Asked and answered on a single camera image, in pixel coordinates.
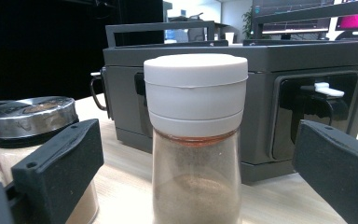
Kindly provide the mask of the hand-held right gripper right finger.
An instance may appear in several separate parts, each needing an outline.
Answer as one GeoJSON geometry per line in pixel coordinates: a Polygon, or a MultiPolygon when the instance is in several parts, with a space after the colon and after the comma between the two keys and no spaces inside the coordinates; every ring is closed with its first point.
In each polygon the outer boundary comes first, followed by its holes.
{"type": "Polygon", "coordinates": [[[331,126],[302,120],[293,165],[348,224],[358,224],[357,139],[331,126]]]}

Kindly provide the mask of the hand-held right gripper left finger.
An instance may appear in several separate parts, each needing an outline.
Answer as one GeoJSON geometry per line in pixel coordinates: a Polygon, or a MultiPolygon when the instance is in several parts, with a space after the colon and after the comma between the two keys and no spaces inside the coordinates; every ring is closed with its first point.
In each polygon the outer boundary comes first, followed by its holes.
{"type": "Polygon", "coordinates": [[[64,224],[103,165],[97,119],[71,125],[11,168],[30,205],[28,224],[64,224]]]}

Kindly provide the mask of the metal-lidded glass spice jar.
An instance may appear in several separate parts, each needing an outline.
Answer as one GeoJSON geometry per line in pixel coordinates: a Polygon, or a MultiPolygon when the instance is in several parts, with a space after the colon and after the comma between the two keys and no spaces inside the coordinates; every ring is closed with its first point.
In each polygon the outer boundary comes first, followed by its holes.
{"type": "Polygon", "coordinates": [[[11,168],[69,125],[78,122],[76,101],[47,96],[0,104],[0,180],[8,185],[11,168]]]}

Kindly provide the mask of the white-lidded glass spice jar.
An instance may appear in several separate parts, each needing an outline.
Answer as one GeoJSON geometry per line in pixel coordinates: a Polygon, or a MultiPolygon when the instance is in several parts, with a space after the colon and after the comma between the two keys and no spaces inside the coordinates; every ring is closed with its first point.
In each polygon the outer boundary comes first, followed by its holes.
{"type": "Polygon", "coordinates": [[[144,63],[154,224],[239,224],[248,62],[219,53],[144,63]]]}

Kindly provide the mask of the small white plastic clip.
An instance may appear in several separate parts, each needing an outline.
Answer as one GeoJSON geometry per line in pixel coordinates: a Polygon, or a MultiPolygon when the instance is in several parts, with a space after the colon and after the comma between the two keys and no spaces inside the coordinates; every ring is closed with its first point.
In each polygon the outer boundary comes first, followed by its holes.
{"type": "Polygon", "coordinates": [[[327,82],[315,83],[314,88],[315,88],[316,92],[322,93],[327,96],[332,96],[332,97],[343,97],[345,94],[344,91],[331,89],[330,85],[327,82]]]}

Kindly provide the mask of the black curtain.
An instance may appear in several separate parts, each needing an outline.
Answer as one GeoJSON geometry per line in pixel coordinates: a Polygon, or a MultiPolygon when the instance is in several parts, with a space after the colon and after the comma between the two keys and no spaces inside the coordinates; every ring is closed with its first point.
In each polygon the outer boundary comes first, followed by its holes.
{"type": "Polygon", "coordinates": [[[163,0],[0,0],[0,100],[87,97],[105,27],[162,20],[163,0]]]}

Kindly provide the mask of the monitor with pink screen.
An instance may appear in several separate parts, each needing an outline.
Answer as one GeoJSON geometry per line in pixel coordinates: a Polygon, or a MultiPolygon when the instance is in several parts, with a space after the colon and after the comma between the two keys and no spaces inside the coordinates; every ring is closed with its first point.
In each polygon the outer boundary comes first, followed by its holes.
{"type": "Polygon", "coordinates": [[[358,14],[337,19],[337,31],[358,31],[358,14]]]}

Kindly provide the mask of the monitor with dark graph screen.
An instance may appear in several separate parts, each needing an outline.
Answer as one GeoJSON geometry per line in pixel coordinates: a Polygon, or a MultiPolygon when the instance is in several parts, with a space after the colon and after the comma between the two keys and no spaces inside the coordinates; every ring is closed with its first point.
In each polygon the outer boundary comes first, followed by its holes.
{"type": "MultiPolygon", "coordinates": [[[[267,16],[282,14],[312,7],[324,7],[334,4],[335,0],[253,0],[253,15],[267,16]]],[[[271,22],[263,26],[264,35],[282,35],[294,33],[327,32],[330,19],[307,21],[271,22]]]]}

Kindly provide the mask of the green potted plant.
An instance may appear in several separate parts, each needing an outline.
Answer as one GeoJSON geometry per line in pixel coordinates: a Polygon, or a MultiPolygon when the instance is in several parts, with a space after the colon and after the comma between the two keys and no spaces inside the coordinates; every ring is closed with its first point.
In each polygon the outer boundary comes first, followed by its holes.
{"type": "Polygon", "coordinates": [[[253,37],[253,8],[249,7],[249,9],[242,14],[242,34],[245,39],[251,39],[253,37]]]}

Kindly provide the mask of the dark office chair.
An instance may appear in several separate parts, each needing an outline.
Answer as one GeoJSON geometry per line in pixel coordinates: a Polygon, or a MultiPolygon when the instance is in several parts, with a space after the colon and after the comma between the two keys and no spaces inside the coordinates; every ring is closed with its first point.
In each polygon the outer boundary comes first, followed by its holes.
{"type": "MultiPolygon", "coordinates": [[[[193,15],[187,18],[188,21],[200,21],[200,14],[193,15]]],[[[187,30],[187,37],[189,42],[203,41],[205,38],[204,28],[189,28],[187,30]]]]}

